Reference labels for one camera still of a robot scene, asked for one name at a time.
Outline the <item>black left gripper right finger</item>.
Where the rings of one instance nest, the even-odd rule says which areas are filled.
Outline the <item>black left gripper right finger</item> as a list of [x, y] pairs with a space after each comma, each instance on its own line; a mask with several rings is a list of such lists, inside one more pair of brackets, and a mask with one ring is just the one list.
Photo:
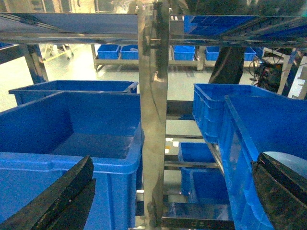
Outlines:
[[263, 152], [251, 165], [257, 196], [273, 228], [305, 230], [307, 179]]

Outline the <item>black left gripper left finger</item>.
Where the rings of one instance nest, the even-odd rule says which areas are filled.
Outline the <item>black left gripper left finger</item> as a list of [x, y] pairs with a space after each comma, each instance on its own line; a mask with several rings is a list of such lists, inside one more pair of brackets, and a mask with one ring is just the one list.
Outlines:
[[90, 156], [17, 213], [1, 223], [2, 230], [82, 230], [95, 196], [96, 180]]

